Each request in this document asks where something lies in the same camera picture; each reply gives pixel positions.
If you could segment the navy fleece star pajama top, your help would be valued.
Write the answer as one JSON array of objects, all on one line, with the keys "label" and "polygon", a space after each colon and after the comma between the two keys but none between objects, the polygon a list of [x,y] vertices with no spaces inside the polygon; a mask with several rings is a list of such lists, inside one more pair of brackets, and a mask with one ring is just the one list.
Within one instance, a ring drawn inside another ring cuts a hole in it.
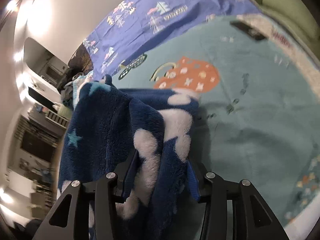
[{"label": "navy fleece star pajama top", "polygon": [[199,95],[186,88],[117,89],[107,76],[105,82],[84,83],[78,98],[65,135],[58,193],[74,180],[98,180],[136,152],[127,200],[116,205],[117,235],[160,239],[185,183]]}]

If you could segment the dark clothes pile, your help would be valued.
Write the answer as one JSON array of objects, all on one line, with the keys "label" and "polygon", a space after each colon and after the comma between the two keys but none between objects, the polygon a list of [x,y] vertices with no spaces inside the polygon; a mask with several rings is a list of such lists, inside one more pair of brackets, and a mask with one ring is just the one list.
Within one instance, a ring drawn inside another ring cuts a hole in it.
[{"label": "dark clothes pile", "polygon": [[83,71],[80,68],[68,68],[65,71],[61,80],[57,84],[57,91],[59,92],[62,101],[70,93],[73,81],[82,75]]}]

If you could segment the white ladder shelf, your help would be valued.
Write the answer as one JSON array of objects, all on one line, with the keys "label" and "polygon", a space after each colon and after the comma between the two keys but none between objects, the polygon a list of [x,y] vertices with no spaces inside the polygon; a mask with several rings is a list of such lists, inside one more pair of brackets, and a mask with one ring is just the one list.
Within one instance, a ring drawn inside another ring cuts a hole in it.
[{"label": "white ladder shelf", "polygon": [[46,113],[46,119],[49,120],[50,122],[56,124],[57,126],[66,129],[69,124],[69,120],[54,113],[53,111],[49,110]]}]

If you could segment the dark brown bed cover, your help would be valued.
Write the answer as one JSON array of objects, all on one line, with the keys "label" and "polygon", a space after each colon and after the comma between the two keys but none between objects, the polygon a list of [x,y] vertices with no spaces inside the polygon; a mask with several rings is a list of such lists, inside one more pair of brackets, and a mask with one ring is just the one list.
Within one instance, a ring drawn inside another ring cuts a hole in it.
[{"label": "dark brown bed cover", "polygon": [[88,74],[93,70],[93,62],[83,44],[77,48],[68,62],[69,72],[73,75],[78,73]]}]

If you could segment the teal patterned blanket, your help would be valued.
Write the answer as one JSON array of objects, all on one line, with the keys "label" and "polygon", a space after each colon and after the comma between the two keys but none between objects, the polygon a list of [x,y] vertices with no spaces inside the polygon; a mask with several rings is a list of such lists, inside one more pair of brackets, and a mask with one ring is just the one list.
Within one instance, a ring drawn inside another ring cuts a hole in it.
[{"label": "teal patterned blanket", "polygon": [[[217,17],[110,75],[117,89],[186,88],[199,95],[187,161],[249,180],[288,239],[319,223],[319,68],[295,40],[255,14]],[[160,239],[199,239],[204,218],[185,183]]]}]

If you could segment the purple tree print sheet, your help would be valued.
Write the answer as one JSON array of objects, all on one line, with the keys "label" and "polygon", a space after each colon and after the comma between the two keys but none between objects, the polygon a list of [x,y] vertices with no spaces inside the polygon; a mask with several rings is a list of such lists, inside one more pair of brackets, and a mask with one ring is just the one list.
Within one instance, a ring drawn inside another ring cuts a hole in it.
[{"label": "purple tree print sheet", "polygon": [[116,74],[121,63],[210,18],[258,11],[250,0],[123,0],[83,44],[93,63],[93,77],[99,80]]}]

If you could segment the green pillow front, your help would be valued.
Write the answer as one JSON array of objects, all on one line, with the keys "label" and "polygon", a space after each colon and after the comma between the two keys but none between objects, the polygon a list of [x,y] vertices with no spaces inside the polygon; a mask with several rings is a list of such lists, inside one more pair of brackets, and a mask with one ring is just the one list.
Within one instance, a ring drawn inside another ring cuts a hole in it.
[{"label": "green pillow front", "polygon": [[262,5],[287,17],[311,38],[319,36],[319,24],[302,0],[263,0]]}]

